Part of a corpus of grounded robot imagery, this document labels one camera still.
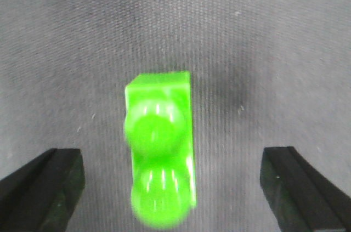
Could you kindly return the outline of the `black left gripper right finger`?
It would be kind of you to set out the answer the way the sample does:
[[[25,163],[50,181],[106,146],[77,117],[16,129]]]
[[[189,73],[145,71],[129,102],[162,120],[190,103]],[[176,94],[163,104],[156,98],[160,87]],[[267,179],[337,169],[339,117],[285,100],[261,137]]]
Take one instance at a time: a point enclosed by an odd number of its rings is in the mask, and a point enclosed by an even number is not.
[[[281,231],[350,231],[350,197],[294,147],[264,148],[260,185]]]

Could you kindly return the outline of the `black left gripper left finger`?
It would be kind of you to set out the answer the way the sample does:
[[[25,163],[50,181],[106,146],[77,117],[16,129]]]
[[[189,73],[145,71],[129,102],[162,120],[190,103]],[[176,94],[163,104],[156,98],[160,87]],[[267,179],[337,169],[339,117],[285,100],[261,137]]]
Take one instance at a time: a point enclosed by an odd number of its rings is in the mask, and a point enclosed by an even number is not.
[[[1,231],[65,231],[83,190],[80,149],[49,149],[1,180]]]

